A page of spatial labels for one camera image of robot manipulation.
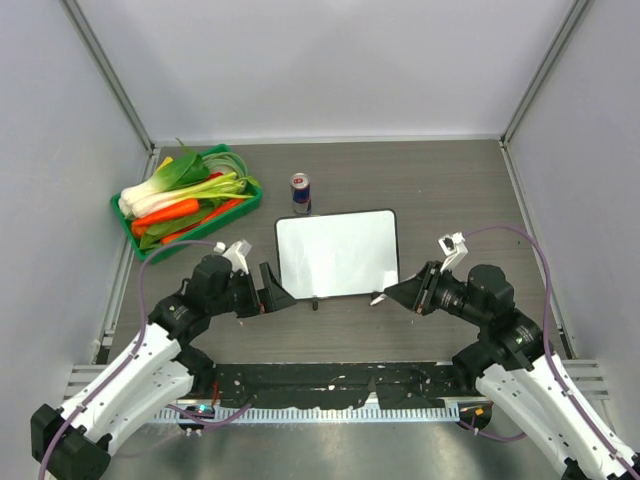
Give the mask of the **pink capped white marker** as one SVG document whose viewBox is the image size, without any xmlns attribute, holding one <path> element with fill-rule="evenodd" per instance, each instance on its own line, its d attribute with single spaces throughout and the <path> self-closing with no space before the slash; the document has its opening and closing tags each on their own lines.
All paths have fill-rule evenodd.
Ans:
<svg viewBox="0 0 640 480">
<path fill-rule="evenodd" d="M 369 305 L 370 306 L 376 306 L 378 304 L 380 304 L 382 301 L 384 301 L 387 298 L 387 295 L 384 293 L 379 293 L 376 296 L 373 296 Z"/>
</svg>

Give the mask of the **white whiteboard black frame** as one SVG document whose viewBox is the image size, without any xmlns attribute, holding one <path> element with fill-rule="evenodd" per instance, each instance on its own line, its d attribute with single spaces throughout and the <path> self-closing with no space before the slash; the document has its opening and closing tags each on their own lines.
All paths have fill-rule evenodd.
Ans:
<svg viewBox="0 0 640 480">
<path fill-rule="evenodd" d="M 381 293 L 400 278 L 391 209 L 280 218 L 275 240 L 281 285 L 296 300 Z"/>
</svg>

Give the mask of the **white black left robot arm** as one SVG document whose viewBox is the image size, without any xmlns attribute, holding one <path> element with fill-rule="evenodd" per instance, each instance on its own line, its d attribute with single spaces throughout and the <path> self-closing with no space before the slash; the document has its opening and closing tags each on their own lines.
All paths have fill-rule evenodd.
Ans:
<svg viewBox="0 0 640 480">
<path fill-rule="evenodd" d="M 256 289 L 238 260 L 208 255 L 181 288 L 142 315 L 139 333 L 93 381 L 63 405 L 42 405 L 31 417 L 38 476 L 98 479 L 121 446 L 158 411 L 187 395 L 205 397 L 213 361 L 191 342 L 212 317 L 240 318 L 283 310 L 295 299 L 267 263 Z"/>
</svg>

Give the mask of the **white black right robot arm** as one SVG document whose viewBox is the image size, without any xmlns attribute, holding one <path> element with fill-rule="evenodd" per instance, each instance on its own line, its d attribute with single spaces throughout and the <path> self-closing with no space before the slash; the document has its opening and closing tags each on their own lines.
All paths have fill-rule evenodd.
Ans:
<svg viewBox="0 0 640 480">
<path fill-rule="evenodd" d="M 564 479 L 636 479 L 639 454 L 598 415 L 570 378 L 543 328 L 515 305 L 497 266 L 478 265 L 464 281 L 428 262 L 401 283 L 403 305 L 442 310 L 478 329 L 453 359 L 457 391 L 478 391 L 502 409 Z"/>
</svg>

